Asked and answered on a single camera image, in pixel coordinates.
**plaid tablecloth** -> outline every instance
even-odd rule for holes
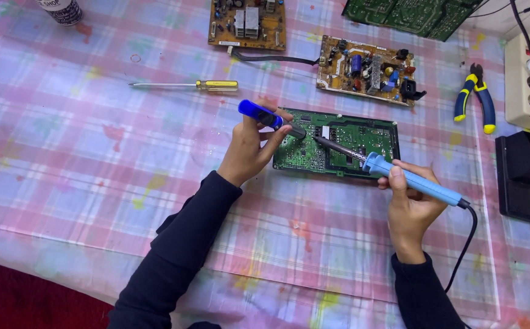
[[[316,68],[305,64],[241,63],[208,46],[210,0],[79,4],[84,20],[64,27],[33,1],[0,2],[3,263],[116,298],[162,220],[218,167],[241,121],[238,102],[267,97],[284,107],[397,121],[402,159],[431,166],[479,217],[449,292],[459,314],[480,328],[530,328],[530,224],[498,212],[494,138],[521,130],[504,121],[502,39],[459,30],[442,43],[352,23],[340,16],[341,2],[284,4],[284,55],[317,58],[323,34],[413,52],[427,95],[403,108],[317,90]],[[493,135],[482,132],[475,97],[466,121],[452,119],[472,62],[483,65],[495,101]],[[238,80],[241,90],[127,86],[196,79]],[[184,322],[402,328],[389,199],[357,180],[268,166],[245,184],[207,269],[181,303]],[[426,235],[444,284],[470,228],[467,211],[449,208]]]

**yellow screwdriver handle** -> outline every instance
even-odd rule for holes
[[[219,80],[207,80],[207,81],[196,81],[196,88],[199,90],[206,91],[237,91],[239,90],[238,81],[219,81]]]

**hand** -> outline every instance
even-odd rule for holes
[[[282,116],[287,121],[293,120],[293,115],[277,108],[267,100],[255,102],[271,112]],[[273,153],[291,131],[291,126],[285,125],[275,132],[259,132],[265,126],[255,119],[244,115],[243,122],[232,130],[232,140],[226,150],[225,158],[216,171],[224,179],[237,187],[261,172],[273,157]]]
[[[391,240],[401,263],[425,263],[421,247],[423,235],[447,204],[415,190],[407,190],[407,180],[401,168],[439,184],[431,168],[400,160],[393,160],[393,165],[389,178],[381,177],[378,180],[379,189],[385,190],[391,186],[393,190],[388,212]]]

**green circuit board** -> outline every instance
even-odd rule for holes
[[[482,0],[348,0],[342,16],[446,41]]]
[[[361,179],[380,177],[363,171],[359,161],[319,145],[313,136],[334,140],[364,155],[376,152],[389,162],[400,159],[396,122],[301,109],[284,110],[293,114],[293,123],[303,127],[307,135],[304,139],[287,136],[283,140],[273,155],[275,169]]]

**red carpet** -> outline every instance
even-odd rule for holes
[[[0,329],[103,329],[112,308],[56,283],[0,266]]]

